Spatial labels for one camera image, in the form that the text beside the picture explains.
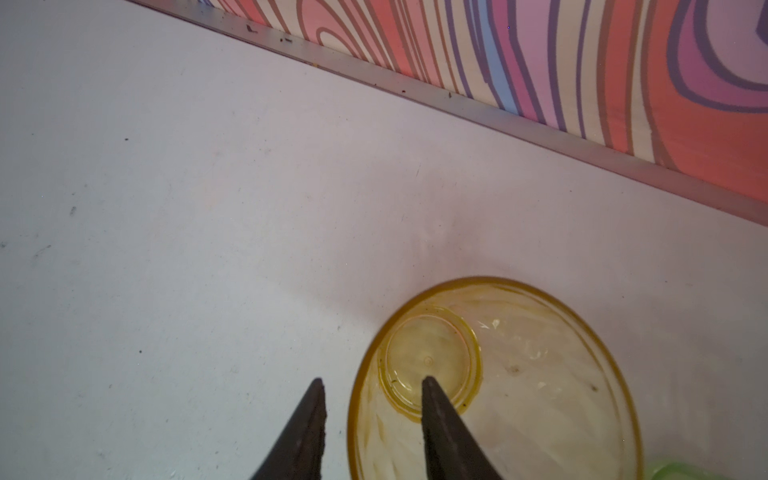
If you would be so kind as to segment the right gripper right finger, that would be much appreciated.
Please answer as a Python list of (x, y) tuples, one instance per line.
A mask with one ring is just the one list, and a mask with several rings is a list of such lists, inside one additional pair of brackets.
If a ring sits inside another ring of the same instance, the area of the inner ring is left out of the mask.
[(421, 426), (429, 480), (501, 480), (432, 376), (422, 381)]

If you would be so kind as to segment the amber glass tumbler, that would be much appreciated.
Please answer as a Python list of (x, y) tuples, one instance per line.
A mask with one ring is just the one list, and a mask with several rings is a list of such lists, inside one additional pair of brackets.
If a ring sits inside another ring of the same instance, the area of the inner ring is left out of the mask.
[(639, 479), (633, 400), (601, 339), (528, 284), (474, 276), (407, 301), (360, 364), (348, 411), (355, 479), (423, 479), (422, 381), (433, 377), (505, 479)]

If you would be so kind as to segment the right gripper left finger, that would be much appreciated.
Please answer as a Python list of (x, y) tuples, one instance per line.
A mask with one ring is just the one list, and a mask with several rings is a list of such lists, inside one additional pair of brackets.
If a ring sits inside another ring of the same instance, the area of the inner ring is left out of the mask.
[(251, 480), (320, 480), (326, 420), (324, 384), (315, 378)]

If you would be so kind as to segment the green glass tumbler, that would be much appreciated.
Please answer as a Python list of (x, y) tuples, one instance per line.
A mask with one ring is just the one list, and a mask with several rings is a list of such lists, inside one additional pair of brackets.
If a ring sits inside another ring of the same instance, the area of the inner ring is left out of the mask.
[(660, 460), (644, 469), (645, 480), (732, 480), (715, 472), (686, 462)]

